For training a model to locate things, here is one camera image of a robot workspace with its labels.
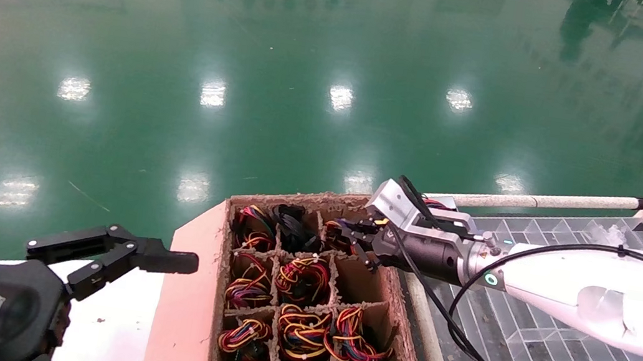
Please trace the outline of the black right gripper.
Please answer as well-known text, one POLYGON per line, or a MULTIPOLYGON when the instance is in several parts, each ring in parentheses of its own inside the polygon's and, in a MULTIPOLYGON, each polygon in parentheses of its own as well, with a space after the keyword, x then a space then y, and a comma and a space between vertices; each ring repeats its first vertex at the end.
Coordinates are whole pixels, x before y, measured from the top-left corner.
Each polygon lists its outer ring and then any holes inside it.
POLYGON ((445 240, 416 235, 397 229, 387 218, 343 219, 342 235, 371 239, 376 236, 374 251, 362 239, 350 238, 350 250, 369 272, 379 267, 395 267, 412 273, 412 265, 421 275, 453 286, 461 286, 466 278, 465 264, 470 241, 457 237, 445 240))

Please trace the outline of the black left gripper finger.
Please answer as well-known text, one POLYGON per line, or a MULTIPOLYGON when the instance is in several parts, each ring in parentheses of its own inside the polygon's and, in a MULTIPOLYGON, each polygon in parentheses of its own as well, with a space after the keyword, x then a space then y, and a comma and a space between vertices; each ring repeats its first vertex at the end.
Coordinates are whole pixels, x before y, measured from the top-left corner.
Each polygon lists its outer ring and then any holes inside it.
POLYGON ((115 244, 88 267, 82 267, 68 276, 69 297, 83 301, 114 283, 125 274, 139 269, 163 274, 194 274, 199 269, 199 256, 187 251, 169 251, 156 238, 115 240, 115 244))

